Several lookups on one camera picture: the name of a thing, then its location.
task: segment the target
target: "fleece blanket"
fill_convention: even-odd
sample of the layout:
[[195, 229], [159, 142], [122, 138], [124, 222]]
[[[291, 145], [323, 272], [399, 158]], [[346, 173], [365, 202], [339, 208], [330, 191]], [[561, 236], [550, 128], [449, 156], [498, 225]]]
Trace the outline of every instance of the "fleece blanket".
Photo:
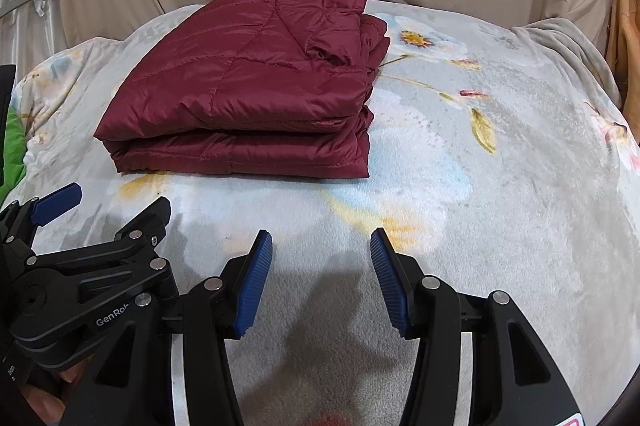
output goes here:
[[[640, 156], [584, 35], [562, 19], [509, 31], [369, 2], [392, 40], [368, 101], [369, 179], [118, 174], [93, 138], [98, 122], [145, 53], [196, 9], [123, 42], [63, 51], [17, 86], [27, 172], [8, 201], [69, 182], [84, 192], [38, 232], [36, 252], [111, 240], [162, 195], [173, 215], [158, 251], [187, 291], [265, 228], [275, 250], [255, 326], [228, 343], [246, 424], [392, 426], [417, 342], [391, 327], [370, 263], [369, 233], [384, 226], [398, 251], [457, 291], [510, 293], [595, 425], [640, 361]], [[174, 404], [184, 425], [179, 343]], [[464, 336], [460, 425], [469, 346]]]

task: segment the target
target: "yellow flower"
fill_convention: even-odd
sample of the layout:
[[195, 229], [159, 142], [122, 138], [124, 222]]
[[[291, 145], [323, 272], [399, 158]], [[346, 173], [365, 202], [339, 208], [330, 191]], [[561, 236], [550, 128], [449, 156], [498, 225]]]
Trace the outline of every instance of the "yellow flower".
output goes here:
[[422, 34], [418, 34], [413, 31], [402, 31], [400, 33], [400, 39], [407, 45], [413, 45], [414, 47], [420, 47], [421, 49], [431, 47], [433, 42]]

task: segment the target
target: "ribbed rubber pad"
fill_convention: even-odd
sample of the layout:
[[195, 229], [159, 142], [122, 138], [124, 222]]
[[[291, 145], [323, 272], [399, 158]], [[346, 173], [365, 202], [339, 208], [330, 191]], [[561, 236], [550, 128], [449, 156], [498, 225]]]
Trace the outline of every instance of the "ribbed rubber pad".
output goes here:
[[38, 200], [33, 205], [31, 223], [34, 226], [46, 226], [60, 215], [76, 207], [82, 200], [82, 189], [75, 182]]
[[395, 253], [395, 251], [387, 249], [378, 230], [371, 234], [371, 261], [376, 270], [376, 276], [378, 276], [382, 297], [385, 299], [386, 311], [391, 319], [391, 324], [400, 331], [400, 336], [404, 338], [409, 326], [409, 317], [406, 294], [390, 260], [390, 255]]
[[271, 235], [263, 230], [258, 234], [254, 257], [238, 293], [238, 313], [234, 323], [234, 329], [238, 336], [244, 336], [254, 324], [255, 313], [258, 311], [258, 304], [269, 273], [272, 256], [273, 240]]

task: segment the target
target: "flower leaf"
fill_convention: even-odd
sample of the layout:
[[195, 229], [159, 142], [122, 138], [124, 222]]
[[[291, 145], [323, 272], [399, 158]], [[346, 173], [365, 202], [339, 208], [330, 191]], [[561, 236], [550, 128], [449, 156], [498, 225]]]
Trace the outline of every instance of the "flower leaf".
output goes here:
[[497, 148], [495, 145], [494, 126], [491, 121], [475, 108], [471, 109], [470, 116], [471, 132], [473, 132], [476, 141], [489, 153], [495, 153]]
[[423, 86], [424, 88], [428, 88], [429, 90], [435, 90], [431, 85], [427, 85], [427, 83], [423, 83], [420, 81], [410, 80], [407, 78], [398, 78], [397, 76], [389, 76], [388, 74], [380, 74], [381, 78], [389, 78], [390, 80], [404, 81], [405, 83], [410, 83], [411, 85]]
[[458, 110], [462, 110], [462, 103], [460, 102], [460, 99], [456, 99], [455, 97], [450, 96], [445, 92], [438, 92], [438, 95], [454, 108], [457, 108]]
[[469, 69], [469, 70], [475, 70], [475, 71], [478, 71], [481, 69], [480, 63], [478, 63], [478, 61], [473, 60], [471, 58], [464, 58], [462, 60], [448, 60], [448, 61], [453, 65], [462, 67], [463, 69]]
[[385, 65], [390, 65], [391, 63], [395, 63], [396, 61], [404, 60], [404, 59], [410, 58], [410, 57], [412, 57], [411, 54], [402, 54], [399, 58], [395, 58], [393, 60], [389, 60], [388, 62], [384, 62], [384, 63], [380, 64], [380, 66], [378, 68], [381, 69]]

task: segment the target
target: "quilted fabric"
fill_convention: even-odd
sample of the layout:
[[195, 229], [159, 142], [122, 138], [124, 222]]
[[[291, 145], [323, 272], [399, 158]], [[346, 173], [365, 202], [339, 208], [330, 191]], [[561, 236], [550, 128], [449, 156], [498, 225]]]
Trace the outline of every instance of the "quilted fabric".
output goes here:
[[95, 136], [118, 171], [368, 176], [389, 45], [367, 0], [214, 0], [131, 71]]

